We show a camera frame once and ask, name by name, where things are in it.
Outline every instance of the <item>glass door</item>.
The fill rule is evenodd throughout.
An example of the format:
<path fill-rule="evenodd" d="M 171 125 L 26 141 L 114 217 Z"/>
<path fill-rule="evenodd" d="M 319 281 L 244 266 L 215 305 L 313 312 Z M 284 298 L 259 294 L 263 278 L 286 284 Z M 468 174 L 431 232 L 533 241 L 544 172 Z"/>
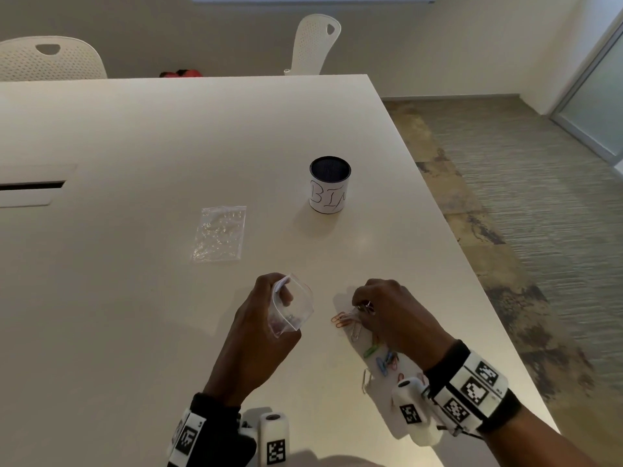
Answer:
<path fill-rule="evenodd" d="M 610 164 L 623 158 L 623 25 L 552 119 Z"/>

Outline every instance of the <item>white wall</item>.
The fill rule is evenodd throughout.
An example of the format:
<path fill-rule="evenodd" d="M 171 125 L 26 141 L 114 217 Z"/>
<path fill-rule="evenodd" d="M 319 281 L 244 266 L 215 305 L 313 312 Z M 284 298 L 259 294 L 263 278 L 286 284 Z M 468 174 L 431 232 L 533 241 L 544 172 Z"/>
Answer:
<path fill-rule="evenodd" d="M 578 0 L 438 0 L 434 5 L 194 5 L 190 0 L 0 1 L 0 39 L 82 38 L 111 77 L 279 75 L 300 18 L 343 31 L 323 73 L 367 73 L 381 96 L 519 93 Z"/>
<path fill-rule="evenodd" d="M 523 100 L 550 113 L 619 26 L 622 10 L 623 0 L 580 0 L 535 64 Z"/>

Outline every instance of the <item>floor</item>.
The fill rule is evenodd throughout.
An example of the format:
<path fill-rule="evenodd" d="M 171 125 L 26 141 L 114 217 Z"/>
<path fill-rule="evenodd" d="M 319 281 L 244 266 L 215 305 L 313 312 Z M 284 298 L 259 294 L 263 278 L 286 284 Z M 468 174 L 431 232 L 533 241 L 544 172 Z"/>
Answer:
<path fill-rule="evenodd" d="M 518 98 L 385 105 L 558 427 L 623 466 L 623 181 Z"/>

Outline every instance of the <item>white chair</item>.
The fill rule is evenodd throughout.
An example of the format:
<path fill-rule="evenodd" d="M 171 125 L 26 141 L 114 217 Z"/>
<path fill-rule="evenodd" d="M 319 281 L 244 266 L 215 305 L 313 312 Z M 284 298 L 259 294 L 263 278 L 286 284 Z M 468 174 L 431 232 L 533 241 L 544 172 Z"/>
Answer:
<path fill-rule="evenodd" d="M 107 78 L 100 55 L 72 37 L 32 36 L 0 42 L 0 81 Z"/>
<path fill-rule="evenodd" d="M 342 26 L 327 15 L 309 15 L 301 20 L 294 39 L 292 68 L 285 75 L 319 75 L 326 55 L 337 40 Z"/>

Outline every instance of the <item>left hand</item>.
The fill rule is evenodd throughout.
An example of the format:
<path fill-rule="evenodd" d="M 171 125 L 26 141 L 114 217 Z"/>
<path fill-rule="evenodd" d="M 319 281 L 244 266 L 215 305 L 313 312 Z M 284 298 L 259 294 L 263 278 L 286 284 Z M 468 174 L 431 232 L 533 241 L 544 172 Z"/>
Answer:
<path fill-rule="evenodd" d="M 284 276 L 280 273 L 259 276 L 255 287 L 236 311 L 203 390 L 225 406 L 241 405 L 253 390 L 270 378 L 301 339 L 300 330 L 285 332 L 276 338 L 268 325 L 270 292 Z M 281 297 L 284 299 L 287 295 L 282 291 Z"/>

